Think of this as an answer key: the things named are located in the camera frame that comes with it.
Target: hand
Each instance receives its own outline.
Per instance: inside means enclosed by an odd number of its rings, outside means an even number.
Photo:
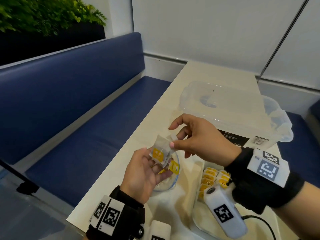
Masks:
[[[120,190],[141,204],[146,204],[155,186],[172,175],[171,171],[158,174],[162,167],[154,165],[149,156],[151,148],[134,152],[124,174]]]
[[[185,158],[197,155],[205,161],[226,167],[241,153],[240,147],[228,141],[205,119],[183,114],[172,122],[169,130],[175,130],[182,124],[186,126],[177,134],[179,140],[171,142],[170,147],[185,151]]]

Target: person's right hand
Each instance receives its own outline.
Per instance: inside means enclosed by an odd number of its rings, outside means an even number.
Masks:
[[[197,155],[205,161],[226,167],[241,153],[240,147],[228,141],[205,119],[183,114],[172,122],[169,130],[175,130],[182,124],[186,126],[177,134],[179,140],[171,142],[170,147],[185,151],[185,158],[191,154]]]

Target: transparent plastic bin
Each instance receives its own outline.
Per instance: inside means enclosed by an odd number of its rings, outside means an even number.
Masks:
[[[182,92],[180,108],[210,121],[238,146],[268,149],[294,138],[287,113],[267,96],[194,81]]]
[[[179,173],[178,174],[173,173],[171,175],[171,177],[167,178],[166,180],[164,180],[160,184],[158,184],[155,187],[154,192],[164,192],[164,191],[172,189],[176,185],[176,182],[177,182],[178,177],[181,172],[181,166],[180,166],[180,161],[179,161],[179,157],[178,157],[177,152],[171,154],[171,157],[175,162],[177,162],[179,164]]]

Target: blue upholstery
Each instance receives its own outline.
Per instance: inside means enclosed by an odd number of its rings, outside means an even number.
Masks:
[[[289,162],[292,171],[320,188],[320,146],[301,115],[288,113],[294,139],[278,142],[281,156]]]
[[[144,69],[135,32],[0,70],[0,158],[18,162]]]
[[[310,107],[310,113],[320,121],[320,100]]]
[[[26,175],[76,206],[169,85],[168,81],[143,77],[33,165]]]

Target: person's left hand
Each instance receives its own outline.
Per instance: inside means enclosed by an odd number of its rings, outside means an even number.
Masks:
[[[120,190],[141,204],[146,204],[155,186],[172,175],[171,171],[158,174],[162,167],[154,165],[150,157],[151,148],[134,152],[124,174]]]

